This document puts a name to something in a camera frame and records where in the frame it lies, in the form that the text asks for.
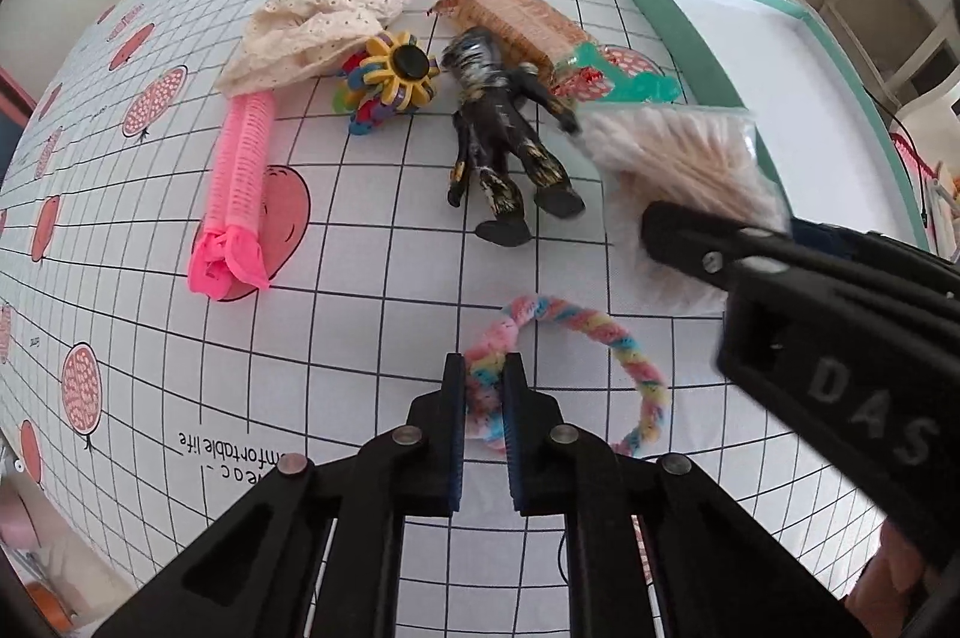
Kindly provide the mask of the person's hand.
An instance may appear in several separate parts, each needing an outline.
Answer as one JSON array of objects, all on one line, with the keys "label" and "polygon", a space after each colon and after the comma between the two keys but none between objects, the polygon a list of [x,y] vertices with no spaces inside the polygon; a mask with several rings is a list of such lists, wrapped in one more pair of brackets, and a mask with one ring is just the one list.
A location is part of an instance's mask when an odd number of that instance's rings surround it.
[{"label": "person's hand", "polygon": [[862,570],[844,605],[872,638],[900,636],[939,585],[939,573],[919,555],[890,519],[880,526],[880,546]]}]

